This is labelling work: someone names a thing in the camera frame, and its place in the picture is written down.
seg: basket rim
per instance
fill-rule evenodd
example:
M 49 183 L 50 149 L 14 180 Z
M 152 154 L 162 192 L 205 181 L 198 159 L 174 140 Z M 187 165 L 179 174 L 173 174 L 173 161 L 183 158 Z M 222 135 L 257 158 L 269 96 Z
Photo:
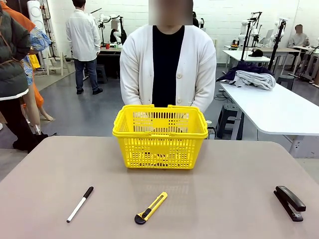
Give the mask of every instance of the basket rim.
M 155 108 L 154 105 L 127 105 L 123 106 L 123 108 L 119 111 L 118 115 L 116 116 L 116 119 L 114 121 L 114 127 L 112 130 L 112 133 L 115 137 L 130 137 L 130 138 L 162 138 L 162 139 L 204 139 L 208 137 L 208 129 L 207 129 L 207 122 L 205 120 L 204 114 L 199 110 L 198 107 L 194 106 L 172 106 L 169 105 L 167 108 L 169 109 L 193 109 L 197 110 L 198 116 L 201 122 L 201 126 L 204 129 L 204 133 L 178 133 L 178 132 L 171 132 L 170 134 L 152 134 L 152 132 L 119 132 L 116 130 L 117 128 L 117 122 L 120 120 L 120 116 L 124 114 L 125 109 L 128 108 L 148 108 L 148 109 L 153 109 Z

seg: yellow plastic basket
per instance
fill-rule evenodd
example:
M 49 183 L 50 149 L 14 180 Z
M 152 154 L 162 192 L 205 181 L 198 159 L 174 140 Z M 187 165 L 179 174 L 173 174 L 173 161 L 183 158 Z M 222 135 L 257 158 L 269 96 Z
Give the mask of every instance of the yellow plastic basket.
M 128 168 L 192 169 L 208 130 L 196 107 L 124 106 L 113 135 Z

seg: dark puffer jacket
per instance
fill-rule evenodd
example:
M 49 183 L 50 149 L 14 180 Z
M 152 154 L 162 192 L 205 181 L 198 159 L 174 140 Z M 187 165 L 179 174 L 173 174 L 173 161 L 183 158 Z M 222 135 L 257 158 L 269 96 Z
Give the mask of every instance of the dark puffer jacket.
M 1 6 L 0 18 L 0 101 L 3 101 L 19 98 L 27 93 L 26 75 L 18 61 L 28 54 L 31 45 L 28 31 L 8 13 L 3 12 Z

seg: pile of clothes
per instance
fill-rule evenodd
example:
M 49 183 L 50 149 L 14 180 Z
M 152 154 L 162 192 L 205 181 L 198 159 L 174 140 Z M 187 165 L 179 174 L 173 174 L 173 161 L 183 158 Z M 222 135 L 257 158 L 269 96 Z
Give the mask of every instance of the pile of clothes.
M 276 85 L 274 74 L 267 68 L 243 61 L 238 62 L 236 67 L 217 79 L 217 81 L 222 80 L 229 80 L 229 84 L 237 87 L 253 84 L 264 90 L 271 90 Z

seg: black marker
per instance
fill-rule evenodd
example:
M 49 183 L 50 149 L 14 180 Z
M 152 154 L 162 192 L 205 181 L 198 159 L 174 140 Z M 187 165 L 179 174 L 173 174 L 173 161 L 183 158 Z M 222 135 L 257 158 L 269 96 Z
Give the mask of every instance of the black marker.
M 86 193 L 84 194 L 82 200 L 79 202 L 79 204 L 76 206 L 76 208 L 74 209 L 74 211 L 72 212 L 72 214 L 69 216 L 68 220 L 66 220 L 67 223 L 70 223 L 70 221 L 72 220 L 72 218 L 75 216 L 75 214 L 78 212 L 78 210 L 80 209 L 80 207 L 83 205 L 83 203 L 85 202 L 85 200 L 90 196 L 91 192 L 93 191 L 93 187 L 90 187 L 88 189 L 88 191 L 86 191 Z

